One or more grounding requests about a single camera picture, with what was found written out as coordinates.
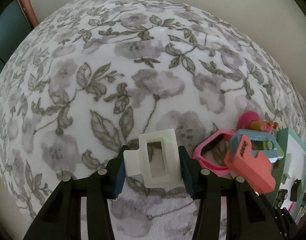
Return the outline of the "floral grey white blanket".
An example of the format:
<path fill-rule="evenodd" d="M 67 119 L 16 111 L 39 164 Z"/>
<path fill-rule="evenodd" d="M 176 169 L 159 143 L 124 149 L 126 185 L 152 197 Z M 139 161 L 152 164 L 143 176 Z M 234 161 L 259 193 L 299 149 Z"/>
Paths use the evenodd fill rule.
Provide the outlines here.
<path fill-rule="evenodd" d="M 276 60 L 235 27 L 171 0 L 74 0 L 16 48 L 0 74 L 0 176 L 25 239 L 62 179 L 90 176 L 139 136 L 174 129 L 192 158 L 247 111 L 305 143 L 306 102 Z M 114 239 L 193 239 L 200 200 L 184 182 L 126 176 L 108 201 Z"/>

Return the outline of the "teal rimmed white tray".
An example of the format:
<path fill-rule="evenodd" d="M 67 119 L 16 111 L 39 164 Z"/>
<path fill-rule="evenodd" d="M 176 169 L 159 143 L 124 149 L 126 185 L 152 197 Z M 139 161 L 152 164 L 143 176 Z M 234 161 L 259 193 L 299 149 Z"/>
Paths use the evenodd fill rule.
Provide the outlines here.
<path fill-rule="evenodd" d="M 278 191 L 288 190 L 288 197 L 281 207 L 285 207 L 293 219 L 296 219 L 306 189 L 306 145 L 289 128 L 278 131 L 276 139 L 284 157 L 273 165 L 272 175 L 276 180 L 276 186 L 273 192 L 265 196 L 273 205 Z M 296 179 L 302 180 L 302 189 L 297 202 L 291 202 L 290 191 Z"/>

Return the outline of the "black power adapter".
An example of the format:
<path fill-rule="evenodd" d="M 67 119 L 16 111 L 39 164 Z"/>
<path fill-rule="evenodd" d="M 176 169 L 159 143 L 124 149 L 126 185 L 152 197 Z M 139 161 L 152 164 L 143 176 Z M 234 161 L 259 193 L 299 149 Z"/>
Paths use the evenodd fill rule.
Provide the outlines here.
<path fill-rule="evenodd" d="M 290 191 L 290 201 L 291 202 L 297 202 L 300 196 L 300 193 L 301 193 L 301 189 L 302 189 L 302 180 L 296 179 Z"/>

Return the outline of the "white plastic bracket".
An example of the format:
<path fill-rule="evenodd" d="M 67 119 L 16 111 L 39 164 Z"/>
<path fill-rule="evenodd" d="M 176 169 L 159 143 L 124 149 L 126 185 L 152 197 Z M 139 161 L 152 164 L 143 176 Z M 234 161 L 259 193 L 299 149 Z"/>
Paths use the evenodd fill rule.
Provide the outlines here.
<path fill-rule="evenodd" d="M 142 176 L 146 188 L 182 184 L 176 133 L 166 129 L 139 136 L 139 149 L 125 150 L 126 176 Z"/>

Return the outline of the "coral blue folding toy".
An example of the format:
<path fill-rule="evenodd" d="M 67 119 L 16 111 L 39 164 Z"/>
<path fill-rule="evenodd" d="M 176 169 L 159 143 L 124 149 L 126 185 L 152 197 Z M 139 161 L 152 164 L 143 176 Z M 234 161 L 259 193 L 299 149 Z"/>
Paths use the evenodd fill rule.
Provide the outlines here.
<path fill-rule="evenodd" d="M 240 129 L 229 141 L 224 163 L 231 172 L 244 177 L 254 191 L 267 194 L 276 186 L 271 168 L 278 159 L 278 143 L 273 134 Z"/>

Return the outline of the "dark teal cabinet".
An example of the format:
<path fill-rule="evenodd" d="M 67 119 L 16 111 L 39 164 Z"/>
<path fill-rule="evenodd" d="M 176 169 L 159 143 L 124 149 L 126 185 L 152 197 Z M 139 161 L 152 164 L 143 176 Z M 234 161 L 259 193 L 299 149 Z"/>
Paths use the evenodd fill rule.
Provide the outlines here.
<path fill-rule="evenodd" d="M 0 73 L 19 44 L 32 31 L 16 1 L 0 16 Z"/>

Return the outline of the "pink brown puppy figure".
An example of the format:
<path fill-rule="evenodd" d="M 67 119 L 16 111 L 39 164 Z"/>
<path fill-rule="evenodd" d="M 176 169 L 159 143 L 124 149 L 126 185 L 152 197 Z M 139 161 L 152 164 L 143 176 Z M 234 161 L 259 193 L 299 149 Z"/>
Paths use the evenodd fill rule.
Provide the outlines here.
<path fill-rule="evenodd" d="M 239 129 L 249 129 L 273 134 L 273 130 L 278 129 L 278 123 L 263 121 L 256 112 L 247 111 L 244 112 L 238 119 L 236 130 Z"/>

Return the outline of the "black toy car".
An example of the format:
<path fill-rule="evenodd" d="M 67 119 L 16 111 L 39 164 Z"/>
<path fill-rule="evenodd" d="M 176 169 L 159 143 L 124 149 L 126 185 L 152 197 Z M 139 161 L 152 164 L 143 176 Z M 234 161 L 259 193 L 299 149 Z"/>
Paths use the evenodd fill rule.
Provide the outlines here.
<path fill-rule="evenodd" d="M 283 205 L 284 201 L 287 199 L 287 197 L 288 197 L 288 190 L 280 189 L 278 191 L 277 197 L 276 197 L 275 202 L 274 202 L 274 208 L 275 209 L 280 209 L 281 206 Z"/>

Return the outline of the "pink smartwatch band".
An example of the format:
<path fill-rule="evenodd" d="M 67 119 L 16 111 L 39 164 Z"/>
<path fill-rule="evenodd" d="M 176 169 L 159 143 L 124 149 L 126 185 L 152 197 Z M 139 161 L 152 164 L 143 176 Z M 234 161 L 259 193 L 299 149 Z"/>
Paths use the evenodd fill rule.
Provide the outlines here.
<path fill-rule="evenodd" d="M 229 169 L 224 164 L 223 159 L 233 135 L 233 130 L 219 129 L 215 131 L 196 146 L 192 158 L 197 160 L 202 168 L 209 169 L 219 177 L 227 177 Z"/>

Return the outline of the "pink board by wall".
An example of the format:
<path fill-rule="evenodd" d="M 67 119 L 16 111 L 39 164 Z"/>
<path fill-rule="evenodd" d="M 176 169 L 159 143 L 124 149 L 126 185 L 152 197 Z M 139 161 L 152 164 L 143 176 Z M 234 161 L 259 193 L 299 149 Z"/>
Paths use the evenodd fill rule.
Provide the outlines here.
<path fill-rule="evenodd" d="M 24 16 L 24 19 L 29 24 L 31 29 L 34 29 L 39 25 L 39 20 L 33 10 L 33 6 L 30 0 L 16 0 L 19 9 Z"/>

